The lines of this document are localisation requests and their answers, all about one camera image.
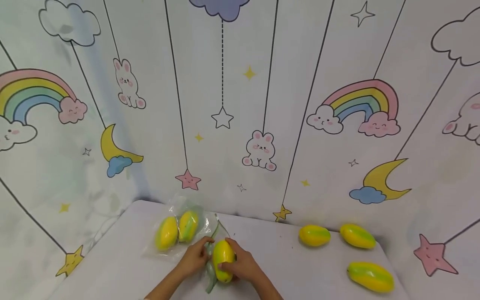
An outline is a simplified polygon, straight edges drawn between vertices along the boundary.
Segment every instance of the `toy mango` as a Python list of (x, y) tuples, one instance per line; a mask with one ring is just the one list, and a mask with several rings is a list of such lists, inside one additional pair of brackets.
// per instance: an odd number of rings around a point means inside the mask
[(155, 234), (155, 246), (159, 251), (165, 251), (175, 244), (179, 230), (174, 216), (166, 217)]
[(179, 241), (189, 242), (197, 232), (198, 216), (194, 211), (185, 212), (180, 218)]
[(224, 283), (230, 282), (233, 278), (233, 274), (218, 269), (218, 264), (220, 263), (232, 263), (235, 261), (235, 253), (226, 240), (217, 242), (213, 249), (212, 260), (216, 278)]
[(330, 241), (330, 232), (317, 225), (307, 225), (300, 228), (299, 238), (307, 246), (319, 247)]
[(347, 243), (358, 248), (373, 249), (377, 244), (368, 231), (355, 224), (344, 224), (340, 228), (340, 235)]
[(353, 262), (347, 273), (351, 280), (377, 293), (389, 293), (395, 288), (393, 276), (377, 264)]

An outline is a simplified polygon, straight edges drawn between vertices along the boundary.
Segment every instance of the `yellow moon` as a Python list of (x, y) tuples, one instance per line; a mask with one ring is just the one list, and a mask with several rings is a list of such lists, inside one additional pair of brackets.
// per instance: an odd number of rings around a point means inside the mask
[(102, 133), (102, 137), (100, 138), (100, 148), (102, 149), (103, 157), (107, 161), (110, 161), (112, 157), (123, 156), (123, 157), (129, 157), (134, 163), (141, 162), (144, 159), (143, 156), (124, 151), (122, 149), (119, 149), (117, 145), (115, 145), (115, 143), (113, 142), (114, 127), (115, 127), (115, 124), (112, 124), (107, 128), (105, 128), (105, 130)]
[(381, 164), (373, 168), (365, 176), (365, 179), (363, 180), (363, 186), (371, 186), (381, 191), (382, 194), (386, 196), (385, 200), (398, 199), (401, 196), (405, 195), (406, 193), (411, 191), (411, 189), (407, 189), (403, 191), (392, 190), (387, 186), (387, 177), (396, 167), (398, 167), (401, 163), (403, 163), (406, 160), (407, 158), (389, 161), (387, 163)]

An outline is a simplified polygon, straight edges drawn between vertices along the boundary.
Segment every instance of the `star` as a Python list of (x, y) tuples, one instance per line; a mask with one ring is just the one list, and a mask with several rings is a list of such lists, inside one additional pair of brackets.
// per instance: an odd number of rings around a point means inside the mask
[(252, 77), (254, 77), (256, 74), (252, 71), (252, 67), (248, 66), (248, 71), (243, 73), (243, 75), (245, 75), (248, 78), (248, 81), (250, 81), (250, 79), (252, 79)]
[(368, 1), (365, 1), (365, 4), (363, 5), (363, 7), (361, 8), (361, 10), (359, 12), (356, 12), (356, 13), (353, 13), (353, 14), (350, 15), (350, 16), (358, 19), (357, 28), (360, 27), (360, 25), (361, 25), (361, 23), (363, 22), (364, 19), (375, 16), (374, 13), (371, 13), (367, 10), (367, 4), (368, 4)]
[(83, 248), (84, 246), (82, 245), (77, 249), (77, 251), (75, 251), (75, 253), (67, 253), (65, 256), (65, 264), (62, 268), (60, 268), (60, 270), (55, 276), (61, 275), (63, 273), (65, 273), (66, 276), (70, 275), (73, 269), (75, 269), (84, 258), (82, 256)]
[(225, 126), (230, 129), (230, 121), (232, 121), (233, 116), (227, 114), (223, 106), (216, 115), (212, 115), (212, 118), (216, 121), (215, 128)]
[(354, 165), (358, 165), (358, 162), (356, 162), (354, 159), (353, 161), (350, 161), (349, 164), (351, 167), (353, 167)]
[(245, 188), (243, 187), (243, 185), (237, 185), (237, 186), (240, 188), (240, 192), (247, 190), (247, 189), (245, 189)]
[(276, 216), (275, 222), (278, 222), (278, 220), (279, 220), (280, 218), (286, 220), (286, 219), (287, 219), (287, 215), (289, 215), (289, 214), (291, 214), (291, 213), (292, 213), (292, 212), (289, 211), (288, 209), (286, 209), (286, 208), (283, 206), (283, 204), (282, 204), (282, 206), (280, 207), (280, 212), (279, 212), (279, 213), (273, 213), (274, 216)]
[(175, 176), (175, 178), (182, 182), (182, 189), (191, 188), (192, 190), (198, 191), (197, 183), (200, 182), (201, 179), (193, 177), (188, 169), (185, 171), (185, 174)]
[(432, 276), (436, 270), (458, 274), (458, 271), (444, 259), (445, 244), (430, 244), (423, 234), (420, 234), (420, 247), (413, 254), (421, 260), (423, 269), (428, 276)]
[(69, 207), (70, 207), (70, 203), (68, 204), (62, 203), (59, 213), (68, 212)]
[(195, 138), (197, 139), (198, 142), (200, 142), (201, 140), (204, 139), (204, 138), (200, 135), (200, 133), (198, 133), (197, 136), (195, 136)]

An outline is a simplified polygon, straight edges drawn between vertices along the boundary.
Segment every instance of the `hand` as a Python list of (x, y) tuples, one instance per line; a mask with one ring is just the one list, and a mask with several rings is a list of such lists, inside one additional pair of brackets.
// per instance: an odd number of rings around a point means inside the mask
[(203, 237), (193, 245), (188, 246), (187, 251), (179, 261), (175, 270), (182, 278), (187, 278), (197, 273), (208, 261), (206, 243), (215, 242), (211, 237)]
[(237, 261), (234, 263), (218, 264), (218, 268), (220, 270), (232, 273), (236, 277), (249, 282), (252, 282), (258, 277), (264, 275), (262, 269), (253, 259), (253, 256), (250, 252), (245, 251), (242, 247), (240, 247), (240, 245), (238, 245), (236, 241), (232, 239), (226, 238), (225, 240), (227, 243), (229, 243), (237, 255)]

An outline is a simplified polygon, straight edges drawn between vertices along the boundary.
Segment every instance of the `white table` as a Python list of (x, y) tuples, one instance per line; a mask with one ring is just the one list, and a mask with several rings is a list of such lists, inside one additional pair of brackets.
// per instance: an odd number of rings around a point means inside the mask
[[(51, 300), (138, 300), (174, 267), (161, 259), (142, 257), (152, 226), (167, 216), (163, 204), (137, 201), (118, 219)], [(298, 242), (299, 227), (219, 214), (230, 235), (250, 251), (284, 299), (295, 300), (408, 300), (395, 276), (395, 290), (379, 295), (351, 282), (352, 261), (380, 264), (394, 274), (380, 245), (370, 251), (347, 245), (332, 232), (330, 243), (308, 249)], [(172, 299), (257, 299), (246, 282), (217, 284), (210, 295), (195, 279), (180, 285)]]

